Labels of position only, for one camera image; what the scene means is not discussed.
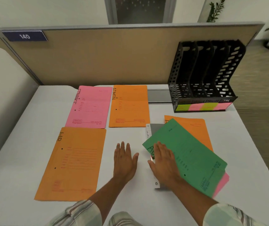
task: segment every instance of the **stack of folders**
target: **stack of folders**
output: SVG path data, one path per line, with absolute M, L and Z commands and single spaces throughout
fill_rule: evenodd
M 143 146 L 154 160 L 153 145 L 160 141 L 174 153 L 180 175 L 209 197 L 215 197 L 228 182 L 227 163 L 212 149 L 203 119 L 165 116 L 166 124 L 147 124 L 148 139 Z M 154 178 L 156 189 L 166 189 Z

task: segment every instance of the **blue sign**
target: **blue sign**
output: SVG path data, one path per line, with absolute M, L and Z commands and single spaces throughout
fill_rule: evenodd
M 3 31 L 11 42 L 16 41 L 48 41 L 42 30 L 37 31 Z

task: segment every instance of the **green folder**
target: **green folder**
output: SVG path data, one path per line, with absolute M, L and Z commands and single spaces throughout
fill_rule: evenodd
M 227 163 L 199 142 L 174 119 L 167 122 L 143 143 L 154 156 L 153 145 L 160 141 L 174 153 L 181 177 L 190 185 L 212 197 L 225 173 Z

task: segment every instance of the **orange folder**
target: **orange folder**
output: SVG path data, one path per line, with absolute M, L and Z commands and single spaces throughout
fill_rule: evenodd
M 148 123 L 147 86 L 114 85 L 109 127 L 146 127 Z
M 106 129 L 63 127 L 34 200 L 80 201 L 96 192 Z
M 172 118 L 176 120 L 191 135 L 198 139 L 199 142 L 201 142 L 203 145 L 213 151 L 206 122 L 204 119 L 190 119 L 165 115 L 165 123 L 170 121 Z

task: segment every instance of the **floor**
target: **floor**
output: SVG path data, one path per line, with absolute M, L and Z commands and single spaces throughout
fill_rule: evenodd
M 269 50 L 248 46 L 230 84 L 238 96 L 234 105 L 269 169 Z

